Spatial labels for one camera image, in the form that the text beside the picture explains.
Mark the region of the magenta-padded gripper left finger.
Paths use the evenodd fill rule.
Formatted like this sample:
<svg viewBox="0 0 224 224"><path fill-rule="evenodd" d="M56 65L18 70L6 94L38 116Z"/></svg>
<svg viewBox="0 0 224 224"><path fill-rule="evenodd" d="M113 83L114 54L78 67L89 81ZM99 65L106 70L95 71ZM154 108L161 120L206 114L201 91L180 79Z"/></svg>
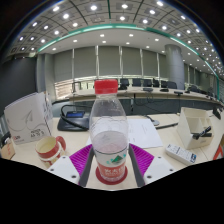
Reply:
<svg viewBox="0 0 224 224"><path fill-rule="evenodd" d="M71 156L60 157L47 171L79 186L86 186L94 151L87 145Z"/></svg>

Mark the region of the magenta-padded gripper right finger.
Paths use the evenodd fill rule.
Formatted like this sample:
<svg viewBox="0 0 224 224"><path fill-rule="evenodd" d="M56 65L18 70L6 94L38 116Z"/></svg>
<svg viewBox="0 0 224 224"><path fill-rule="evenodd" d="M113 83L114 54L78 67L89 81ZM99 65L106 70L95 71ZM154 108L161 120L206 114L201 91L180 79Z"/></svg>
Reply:
<svg viewBox="0 0 224 224"><path fill-rule="evenodd" d="M138 186L145 186L175 172L163 157L156 157L144 149L130 144L128 150Z"/></svg>

